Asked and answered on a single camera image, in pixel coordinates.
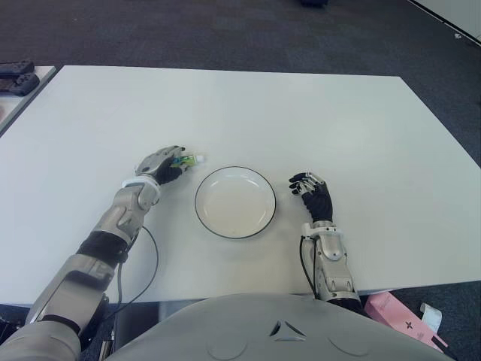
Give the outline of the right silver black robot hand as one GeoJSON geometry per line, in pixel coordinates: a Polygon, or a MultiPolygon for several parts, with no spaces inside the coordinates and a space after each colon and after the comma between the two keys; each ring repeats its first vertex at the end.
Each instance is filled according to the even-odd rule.
{"type": "Polygon", "coordinates": [[[289,179],[289,189],[300,196],[312,221],[333,221],[333,204],[327,183],[312,172],[295,174],[289,179]]]}

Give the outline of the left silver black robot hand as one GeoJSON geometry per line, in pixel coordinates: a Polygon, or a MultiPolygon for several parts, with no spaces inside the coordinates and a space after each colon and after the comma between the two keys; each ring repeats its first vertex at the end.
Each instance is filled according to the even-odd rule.
{"type": "Polygon", "coordinates": [[[164,147],[144,158],[135,169],[136,176],[150,176],[159,185],[168,184],[178,179],[184,170],[185,165],[173,167],[174,160],[181,157],[185,147],[177,145],[164,147]]]}

